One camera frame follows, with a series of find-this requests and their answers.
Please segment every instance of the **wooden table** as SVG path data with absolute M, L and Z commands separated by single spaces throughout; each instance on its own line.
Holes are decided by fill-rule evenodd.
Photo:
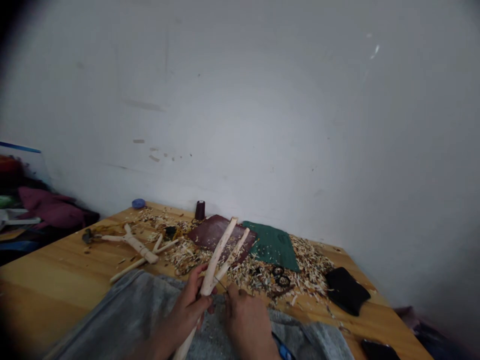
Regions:
M 166 209 L 169 216 L 178 220 L 194 218 L 192 212 L 154 203 L 148 205 L 158 214 Z M 137 213 L 138 210 L 128 208 L 94 226 L 130 222 L 136 219 Z M 137 232 L 136 237 L 146 240 L 153 229 L 145 222 L 141 226 L 145 230 L 142 234 Z M 128 245 L 114 242 L 94 243 L 90 253 L 85 254 L 82 234 L 82 231 L 72 234 L 1 268 L 2 306 L 7 309 L 20 344 L 31 353 L 45 350 L 90 312 L 109 291 L 110 278 L 129 266 L 130 258 L 135 255 Z M 355 359 L 366 359 L 360 346 L 362 339 L 390 344 L 403 360 L 432 359 L 343 249 L 314 245 L 336 267 L 345 267 L 368 289 L 371 299 L 363 305 L 359 317 L 329 303 L 333 318 L 324 303 L 317 304 L 307 295 L 299 296 L 294 307 L 287 305 L 290 299 L 279 301 L 279 310 L 302 322 L 322 322 L 337 328 L 342 325 L 347 329 L 342 330 L 342 334 Z M 166 264 L 160 256 L 157 264 L 145 265 L 143 269 L 174 276 L 175 269 Z M 223 289 L 218 286 L 218 290 L 222 292 Z

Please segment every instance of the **green cloth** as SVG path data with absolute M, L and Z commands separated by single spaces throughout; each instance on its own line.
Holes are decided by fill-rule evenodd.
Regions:
M 250 249 L 250 254 L 256 255 L 257 260 L 300 272 L 289 234 L 283 230 L 250 221 L 244 221 L 242 225 L 257 233 L 256 242 Z

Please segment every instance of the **gray pants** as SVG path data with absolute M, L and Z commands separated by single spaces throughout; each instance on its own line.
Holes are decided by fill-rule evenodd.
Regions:
M 167 276 L 133 270 L 56 343 L 45 359 L 123 359 L 173 308 L 184 283 Z M 224 298 L 213 298 L 215 313 L 205 314 L 187 359 L 238 359 L 225 332 Z M 269 310 L 272 330 L 298 360 L 352 360 L 345 339 L 335 327 L 301 324 L 282 312 Z

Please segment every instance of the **wood shavings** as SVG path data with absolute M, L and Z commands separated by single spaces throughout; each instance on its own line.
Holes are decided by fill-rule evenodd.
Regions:
M 146 206 L 142 211 L 138 213 L 137 221 L 139 223 L 148 223 L 152 228 L 157 232 L 161 232 L 167 227 L 175 227 L 177 238 L 182 237 L 192 231 L 197 227 L 199 222 L 192 223 L 191 221 L 177 221 L 174 217 L 169 215 L 169 212 L 166 207 L 163 208 L 160 215 L 154 214 L 154 208 L 151 206 Z
M 164 255 L 164 259 L 173 264 L 178 276 L 188 274 L 197 265 L 208 263 L 211 257 L 211 251 L 200 248 L 189 238 L 182 238 Z

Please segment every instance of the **finger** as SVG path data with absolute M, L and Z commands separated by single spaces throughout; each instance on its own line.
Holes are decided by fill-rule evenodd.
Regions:
M 228 293 L 225 293 L 223 296 L 225 297 L 225 315 L 228 320 L 232 317 L 232 302 Z
M 196 268 L 194 268 L 192 271 L 190 271 L 190 275 L 188 276 L 188 281 L 187 281 L 187 286 L 194 286 L 197 283 L 197 280 L 199 278 L 199 275 L 207 270 L 209 267 L 208 264 L 202 264 L 198 265 Z
M 210 306 L 208 307 L 207 311 L 208 311 L 208 313 L 209 313 L 210 315 L 213 315 L 214 312 L 215 312 L 215 305 L 214 305 L 214 304 L 210 305 Z
M 187 309 L 190 311 L 191 316 L 195 317 L 195 319 L 198 319 L 200 316 L 202 316 L 204 311 L 207 310 L 210 305 L 212 305 L 212 302 L 213 299 L 211 296 L 202 296 Z
M 198 322 L 198 324 L 196 325 L 196 329 L 198 331 L 200 331 L 200 329 L 202 328 L 202 324 L 204 323 L 204 319 L 205 319 L 205 314 L 203 313 L 201 316 L 200 316 L 200 321 Z
M 197 285 L 199 281 L 199 275 L 201 272 L 205 271 L 208 267 L 209 267 L 208 264 L 203 264 L 203 265 L 197 266 L 192 271 L 190 271 L 188 281 L 186 282 L 186 285 L 184 288 L 185 296 L 182 297 L 182 299 L 185 301 L 185 304 L 184 304 L 185 306 L 188 306 L 195 300 L 195 296 L 199 292 L 199 287 Z
M 196 291 L 199 292 L 200 291 L 200 288 L 202 287 L 202 284 L 204 282 L 204 279 L 205 279 L 205 276 L 200 276 L 197 280 L 196 280 Z
M 239 287 L 237 286 L 236 283 L 232 282 L 229 286 L 228 286 L 228 296 L 230 298 L 230 302 L 235 305 L 235 303 L 237 302 L 238 298 L 239 298 Z

